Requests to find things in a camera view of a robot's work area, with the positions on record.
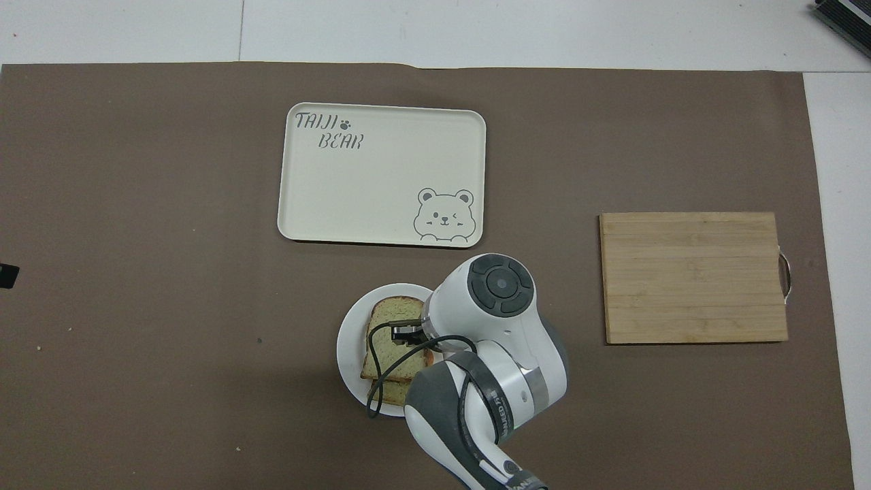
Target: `black cable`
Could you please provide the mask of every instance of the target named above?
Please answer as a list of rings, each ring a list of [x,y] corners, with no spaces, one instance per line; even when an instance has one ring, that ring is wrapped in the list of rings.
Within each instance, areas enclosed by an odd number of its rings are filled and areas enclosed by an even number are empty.
[[[472,458],[475,458],[475,460],[477,460],[479,464],[481,463],[481,461],[486,461],[487,464],[490,465],[490,467],[494,468],[498,472],[501,472],[502,470],[499,469],[498,466],[493,464],[493,461],[490,461],[490,458],[482,453],[478,445],[475,444],[475,439],[472,438],[472,433],[469,432],[469,426],[466,424],[466,394],[469,391],[469,386],[471,385],[475,389],[475,391],[477,391],[478,397],[480,397],[481,400],[485,400],[487,398],[484,397],[484,394],[481,392],[481,386],[478,385],[478,383],[469,374],[469,372],[466,371],[466,369],[462,366],[458,364],[455,365],[457,365],[457,367],[459,367],[466,373],[465,378],[463,378],[463,388],[460,390],[459,403],[456,407],[456,423],[457,426],[460,428],[460,439],[463,440],[463,444],[466,446],[466,449],[469,450],[469,453],[471,453]],[[490,414],[490,420],[493,423],[495,431],[496,421],[493,419],[492,413]]]
[[[416,345],[412,350],[409,350],[404,355],[402,355],[402,357],[400,357],[399,359],[396,359],[396,362],[391,364],[390,367],[388,367],[387,370],[382,373],[381,372],[381,363],[378,362],[378,355],[375,353],[375,346],[372,343],[373,336],[375,335],[375,333],[378,330],[383,329],[383,328],[393,327],[393,326],[409,326],[409,325],[414,325],[414,326],[420,325],[420,320],[386,322],[386,323],[382,323],[382,324],[378,325],[377,327],[373,328],[369,332],[369,335],[368,335],[369,352],[372,353],[372,360],[375,361],[375,371],[378,373],[378,380],[375,381],[374,385],[372,385],[372,389],[369,390],[369,394],[368,394],[368,397],[366,399],[366,415],[370,419],[374,419],[375,417],[378,417],[378,414],[381,413],[381,404],[383,403],[383,399],[384,399],[384,381],[387,379],[387,376],[389,376],[390,373],[394,369],[399,367],[400,364],[404,363],[406,360],[408,360],[410,357],[414,356],[420,350],[427,349],[428,347],[436,345],[439,342],[444,341],[444,340],[459,340],[460,342],[466,343],[469,346],[469,348],[472,350],[472,352],[475,352],[475,353],[478,352],[477,347],[475,347],[475,343],[473,343],[468,338],[463,337],[462,335],[444,335],[441,337],[431,338],[430,340],[428,340],[426,342],[423,342],[421,344]],[[375,398],[375,391],[378,391],[378,405],[375,407],[374,410],[372,410],[371,405],[372,405],[372,400]]]

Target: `white table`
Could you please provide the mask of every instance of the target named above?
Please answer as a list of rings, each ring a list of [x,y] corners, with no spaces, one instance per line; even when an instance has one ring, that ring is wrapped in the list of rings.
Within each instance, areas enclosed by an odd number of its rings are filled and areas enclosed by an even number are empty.
[[[855,485],[871,490],[871,59],[811,0],[0,2],[0,63],[803,71]]]

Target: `wooden cutting board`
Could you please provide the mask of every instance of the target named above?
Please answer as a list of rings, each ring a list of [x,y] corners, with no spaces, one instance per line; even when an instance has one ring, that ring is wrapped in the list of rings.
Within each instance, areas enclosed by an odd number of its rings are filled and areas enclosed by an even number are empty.
[[[599,219],[609,344],[787,340],[773,213]]]

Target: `bear face print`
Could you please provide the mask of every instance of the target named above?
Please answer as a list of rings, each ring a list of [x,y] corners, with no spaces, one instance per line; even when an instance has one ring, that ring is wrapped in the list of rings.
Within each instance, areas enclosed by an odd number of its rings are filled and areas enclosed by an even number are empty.
[[[472,193],[465,189],[456,194],[436,194],[428,187],[421,190],[417,195],[421,207],[415,218],[415,231],[421,241],[468,242],[475,233],[473,199]]]

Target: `cutting board handle hole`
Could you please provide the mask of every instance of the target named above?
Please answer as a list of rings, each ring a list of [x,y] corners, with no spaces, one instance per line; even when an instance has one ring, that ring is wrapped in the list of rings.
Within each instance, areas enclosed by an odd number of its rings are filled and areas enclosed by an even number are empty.
[[[783,250],[780,251],[778,257],[778,266],[780,269],[780,290],[783,291],[783,303],[786,303],[789,299],[789,293],[793,292],[793,275],[789,269],[787,256],[783,255]]]

